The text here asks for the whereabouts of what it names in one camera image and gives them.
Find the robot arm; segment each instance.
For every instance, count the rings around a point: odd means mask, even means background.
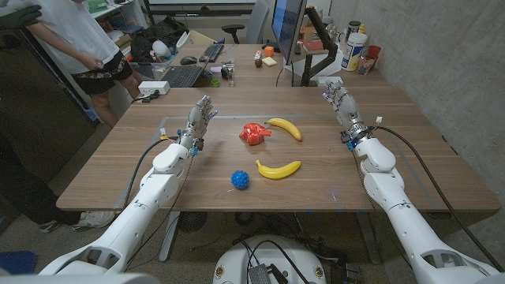
[[[183,176],[181,162],[203,148],[209,121],[217,114],[211,98],[203,97],[188,116],[176,143],[157,155],[140,182],[140,191],[103,235],[91,244],[69,252],[47,265],[40,275],[103,275],[123,272],[152,216],[178,191]]]
[[[443,243],[405,194],[395,156],[365,126],[357,104],[341,83],[327,82],[323,97],[337,113],[342,142],[361,160],[368,195],[386,212],[419,283],[475,283],[499,272]]]

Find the red plastic fruit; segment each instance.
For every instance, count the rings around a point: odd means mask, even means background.
[[[264,136],[270,136],[271,131],[267,131],[263,126],[257,123],[248,123],[244,126],[244,131],[239,137],[245,140],[247,144],[253,146],[264,141]]]

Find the blue spiky ball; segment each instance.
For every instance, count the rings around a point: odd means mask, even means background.
[[[231,183],[234,184],[237,189],[245,189],[249,184],[249,175],[243,170],[237,170],[231,175]]]

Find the computer mouse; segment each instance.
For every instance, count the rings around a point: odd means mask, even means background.
[[[181,65],[195,64],[197,62],[198,59],[194,58],[193,56],[186,56],[183,59],[181,59]]]

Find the wooden table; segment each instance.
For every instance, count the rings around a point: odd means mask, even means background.
[[[58,206],[66,210],[120,208],[138,159],[159,139],[158,128],[175,134],[184,127],[192,105],[210,95],[219,115],[208,126],[204,150],[193,160],[175,211],[371,211],[353,155],[340,144],[342,128],[321,97],[323,89],[276,88],[275,79],[282,66],[257,69],[253,55],[258,48],[238,46],[235,87],[172,88],[151,103],[132,105],[59,198]],[[203,49],[185,47],[180,56],[198,57]],[[498,200],[399,88],[388,86],[377,71],[366,76],[345,71],[336,75],[356,98],[365,122],[372,124],[377,115],[382,115],[383,125],[413,144],[456,210],[499,208]],[[290,85],[290,72],[281,76],[279,85]],[[269,118],[291,120],[301,130],[303,141],[274,126],[270,128],[272,136],[257,146],[250,147],[238,137],[244,124],[263,123]],[[420,211],[446,211],[409,148],[382,131],[375,131],[374,136],[395,153],[406,192],[416,207]],[[151,168],[153,157],[167,143],[148,154],[131,198]],[[260,176],[257,159],[271,167],[300,160],[301,167],[288,178],[272,181]],[[235,170],[249,173],[250,185],[244,191],[230,183]]]

